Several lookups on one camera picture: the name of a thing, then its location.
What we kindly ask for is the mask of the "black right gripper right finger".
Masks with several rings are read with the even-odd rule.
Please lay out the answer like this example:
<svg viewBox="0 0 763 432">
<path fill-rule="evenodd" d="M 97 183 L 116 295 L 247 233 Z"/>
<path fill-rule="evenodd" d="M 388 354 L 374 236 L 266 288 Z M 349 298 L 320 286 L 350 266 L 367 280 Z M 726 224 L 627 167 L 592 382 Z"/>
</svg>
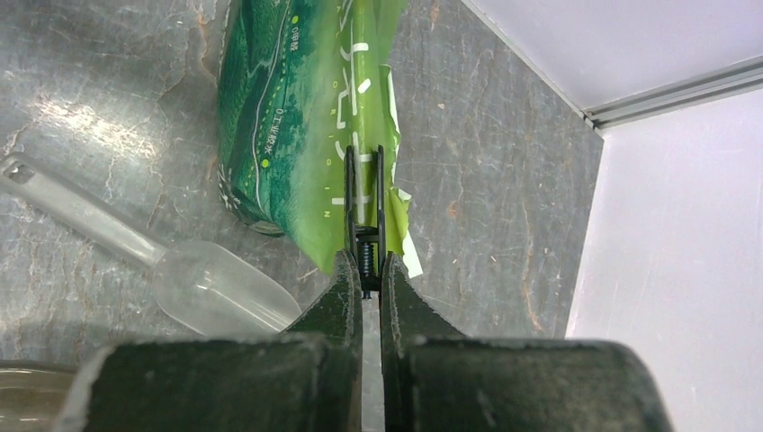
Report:
<svg viewBox="0 0 763 432">
<path fill-rule="evenodd" d="M 602 340 L 468 337 L 413 289 L 402 259 L 381 277 L 389 431 L 670 431 L 651 373 Z"/>
</svg>

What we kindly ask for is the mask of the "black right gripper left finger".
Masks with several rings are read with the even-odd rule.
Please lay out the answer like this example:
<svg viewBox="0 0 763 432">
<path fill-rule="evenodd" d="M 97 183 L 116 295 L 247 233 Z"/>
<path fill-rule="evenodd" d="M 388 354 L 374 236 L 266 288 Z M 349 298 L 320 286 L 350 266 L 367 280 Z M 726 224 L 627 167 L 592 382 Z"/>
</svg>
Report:
<svg viewBox="0 0 763 432">
<path fill-rule="evenodd" d="M 357 263 L 273 336 L 133 340 L 82 366 L 56 431 L 357 431 L 363 308 Z"/>
</svg>

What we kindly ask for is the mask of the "clear plastic scoop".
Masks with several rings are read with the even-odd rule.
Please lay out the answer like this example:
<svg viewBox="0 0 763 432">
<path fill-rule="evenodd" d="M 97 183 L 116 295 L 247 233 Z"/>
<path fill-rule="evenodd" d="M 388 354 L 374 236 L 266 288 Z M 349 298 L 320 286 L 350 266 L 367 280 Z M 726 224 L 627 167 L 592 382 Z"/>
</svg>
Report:
<svg viewBox="0 0 763 432">
<path fill-rule="evenodd" d="M 286 289 L 226 248 L 167 243 L 25 153 L 2 158 L 1 186 L 141 266 L 160 309 L 205 337 L 275 334 L 302 314 Z"/>
</svg>

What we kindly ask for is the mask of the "black bag clip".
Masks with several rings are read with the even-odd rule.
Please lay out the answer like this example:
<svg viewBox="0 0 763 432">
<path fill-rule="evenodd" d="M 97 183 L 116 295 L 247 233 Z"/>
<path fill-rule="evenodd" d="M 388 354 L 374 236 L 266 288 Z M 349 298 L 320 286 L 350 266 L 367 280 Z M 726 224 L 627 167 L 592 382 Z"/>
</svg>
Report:
<svg viewBox="0 0 763 432">
<path fill-rule="evenodd" d="M 361 167 L 370 162 L 374 192 L 364 187 Z M 346 148 L 344 168 L 345 246 L 360 277 L 362 298 L 370 300 L 382 288 L 382 274 L 387 257 L 384 147 L 362 154 L 353 146 Z"/>
</svg>

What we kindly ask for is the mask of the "brown translucent litter box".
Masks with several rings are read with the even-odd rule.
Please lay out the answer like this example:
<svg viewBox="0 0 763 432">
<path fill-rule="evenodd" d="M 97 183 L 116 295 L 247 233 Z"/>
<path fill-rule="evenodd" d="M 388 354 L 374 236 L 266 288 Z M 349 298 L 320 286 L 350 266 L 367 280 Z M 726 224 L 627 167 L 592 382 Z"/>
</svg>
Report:
<svg viewBox="0 0 763 432">
<path fill-rule="evenodd" d="M 1 430 L 50 431 L 75 379 L 72 366 L 1 361 Z"/>
</svg>

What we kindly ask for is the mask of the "green cat litter bag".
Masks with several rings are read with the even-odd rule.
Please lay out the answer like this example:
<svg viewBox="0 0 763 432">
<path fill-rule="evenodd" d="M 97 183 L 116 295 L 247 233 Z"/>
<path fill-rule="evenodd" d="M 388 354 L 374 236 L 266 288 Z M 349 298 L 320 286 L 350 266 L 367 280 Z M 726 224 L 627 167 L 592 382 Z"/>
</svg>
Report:
<svg viewBox="0 0 763 432">
<path fill-rule="evenodd" d="M 411 197 L 394 183 L 400 130 L 388 57 L 403 1 L 234 1 L 218 84 L 226 207 L 288 237 L 322 272 L 345 245 L 348 146 L 384 147 L 387 249 L 422 274 Z"/>
</svg>

